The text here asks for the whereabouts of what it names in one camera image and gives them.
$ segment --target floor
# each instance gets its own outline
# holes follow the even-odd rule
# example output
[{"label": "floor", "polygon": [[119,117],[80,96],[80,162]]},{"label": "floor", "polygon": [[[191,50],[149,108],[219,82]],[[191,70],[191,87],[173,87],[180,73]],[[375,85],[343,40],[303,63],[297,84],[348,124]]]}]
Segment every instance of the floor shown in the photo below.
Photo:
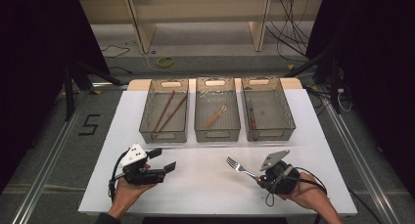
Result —
[{"label": "floor", "polygon": [[[274,25],[282,29],[284,24],[270,22],[267,25],[278,35]],[[301,23],[305,35],[309,35],[312,25],[312,22]],[[132,26],[92,27],[112,76],[124,81],[155,76],[193,77],[220,73],[222,70],[238,76],[253,73],[253,67],[254,72],[284,75],[290,68],[299,67],[305,61],[298,52],[277,42],[270,31],[265,34],[262,51],[256,52],[246,22],[159,24],[146,56],[139,52]],[[293,30],[284,29],[292,37]],[[294,48],[305,49],[306,44],[304,46],[285,39]],[[157,67],[156,60],[159,57],[172,57],[174,67]],[[312,74],[315,69],[313,67],[298,76],[303,86],[313,88]],[[109,85],[94,75],[90,79],[95,83],[94,91],[75,91],[78,112],[72,121],[64,121],[64,93],[57,97],[50,116],[41,126],[42,133],[36,140],[37,146],[27,153],[0,196],[0,224],[19,223],[19,217],[23,217],[27,223],[94,222],[94,216],[77,212],[77,207],[111,125],[116,103],[126,86]],[[327,91],[327,86],[318,88],[318,91]],[[333,113],[324,98],[312,93],[309,97],[346,185],[358,196],[352,196],[358,214],[344,217],[344,222],[378,223],[365,204],[383,223],[413,222],[415,203],[377,150],[376,142],[361,120],[358,109],[349,109],[350,102],[345,101],[338,115]],[[81,136],[84,132],[90,132],[91,128],[84,127],[84,119],[88,115],[88,122],[100,126],[94,135]],[[39,179],[43,179],[43,185],[37,183]],[[30,196],[34,188],[38,189],[38,195]],[[287,221],[290,224],[312,223],[314,217],[288,217]],[[123,219],[123,223],[141,222],[142,218],[136,216]]]}]

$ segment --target gray floor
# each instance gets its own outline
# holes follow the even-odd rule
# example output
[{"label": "gray floor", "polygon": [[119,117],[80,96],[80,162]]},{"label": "gray floor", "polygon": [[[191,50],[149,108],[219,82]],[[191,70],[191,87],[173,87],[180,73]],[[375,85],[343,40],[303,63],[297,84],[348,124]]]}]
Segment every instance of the gray floor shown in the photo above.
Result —
[{"label": "gray floor", "polygon": [[[312,22],[303,22],[301,28],[309,34]],[[292,49],[277,44],[269,32],[265,35],[262,51],[256,52],[246,22],[160,24],[151,52],[147,56],[138,52],[132,27],[94,25],[93,29],[102,49],[111,45],[129,48],[127,53],[116,58],[111,57],[126,49],[110,47],[103,51],[108,66],[111,67],[112,76],[123,81],[136,78],[196,77],[220,74],[235,77],[284,75],[289,71],[288,65],[299,67],[302,64],[301,61],[304,60]],[[289,62],[281,58],[280,54],[299,60],[299,62]],[[173,66],[157,67],[159,57],[172,57]],[[117,67],[128,69],[132,73]],[[315,67],[299,76],[303,85],[313,84],[314,71]],[[106,82],[94,75],[91,75],[90,79],[94,83]],[[75,95],[76,102],[82,103],[82,106],[70,127],[70,134],[65,140],[59,158],[53,164],[53,170],[47,178],[39,200],[35,203],[34,209],[29,211],[28,223],[93,223],[95,219],[95,217],[77,212],[77,207],[82,200],[125,86],[97,84],[94,90],[96,92],[82,92]],[[330,106],[326,107],[323,103],[319,107],[320,100],[313,95],[310,95],[310,101],[316,107],[316,114],[318,114],[346,185],[381,218],[381,213],[329,114]],[[9,186],[0,196],[0,223],[13,222],[30,185],[42,170],[49,152],[56,145],[61,129],[67,126],[65,110],[65,96],[59,95],[48,119],[40,126],[42,131],[36,140],[36,147],[27,152]],[[82,136],[80,133],[91,132],[91,128],[83,127],[88,114],[98,115],[90,117],[88,121],[98,124],[98,127],[94,135]],[[342,111],[341,116],[401,223],[413,223],[415,203],[384,156],[376,150],[376,143],[368,132],[365,122],[361,120],[358,110],[353,108],[350,112]],[[358,214],[344,217],[345,223],[377,223],[361,202],[355,198],[353,200]],[[290,224],[312,223],[313,220],[313,216],[288,218]],[[141,223],[141,218],[126,216],[123,223]]]}]

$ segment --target plastic bin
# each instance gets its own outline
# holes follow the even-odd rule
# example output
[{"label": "plastic bin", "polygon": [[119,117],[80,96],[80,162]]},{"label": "plastic bin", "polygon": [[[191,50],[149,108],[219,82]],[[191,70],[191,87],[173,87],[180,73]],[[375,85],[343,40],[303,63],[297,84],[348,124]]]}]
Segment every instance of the plastic bin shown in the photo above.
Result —
[{"label": "plastic bin", "polygon": [[296,129],[277,76],[242,78],[248,141],[288,141]]},{"label": "plastic bin", "polygon": [[240,131],[241,120],[234,78],[197,78],[195,105],[197,141],[237,142]]},{"label": "plastic bin", "polygon": [[188,79],[151,81],[140,124],[147,144],[187,142],[188,95]]}]

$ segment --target wrist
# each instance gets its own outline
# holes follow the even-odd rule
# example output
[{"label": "wrist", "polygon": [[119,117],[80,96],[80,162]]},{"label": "wrist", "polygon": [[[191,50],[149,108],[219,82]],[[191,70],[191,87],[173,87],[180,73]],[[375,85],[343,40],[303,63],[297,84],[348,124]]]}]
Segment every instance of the wrist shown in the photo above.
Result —
[{"label": "wrist", "polygon": [[328,224],[342,223],[342,219],[331,204],[315,208],[314,211],[316,211]]},{"label": "wrist", "polygon": [[125,212],[127,212],[127,210],[127,206],[113,204],[108,211],[108,214],[119,220],[125,214]]}]

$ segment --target white table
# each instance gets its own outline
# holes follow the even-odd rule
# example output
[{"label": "white table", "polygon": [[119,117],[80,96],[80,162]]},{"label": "white table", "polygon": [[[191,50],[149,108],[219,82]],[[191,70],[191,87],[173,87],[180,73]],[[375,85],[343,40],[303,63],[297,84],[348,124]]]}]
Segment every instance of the white table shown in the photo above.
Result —
[{"label": "white table", "polygon": [[270,153],[291,152],[286,163],[303,167],[324,183],[328,196],[340,215],[354,215],[357,210],[314,109],[305,90],[285,90],[297,129],[288,142],[248,142],[242,113],[240,92],[238,104],[241,132],[236,143],[197,143],[194,132],[195,90],[190,89],[188,141],[185,144],[147,145],[139,133],[147,91],[125,91],[119,101],[113,123],[98,158],[95,170],[79,207],[88,214],[106,212],[111,206],[107,196],[108,181],[121,153],[134,143],[145,151],[162,147],[161,156],[149,160],[153,168],[177,161],[176,169],[164,182],[146,192],[129,213],[143,216],[294,216],[312,214],[291,201],[275,197],[274,206],[265,204],[267,191],[260,189],[246,174],[237,173],[227,164],[227,157],[241,163],[257,175]]}]

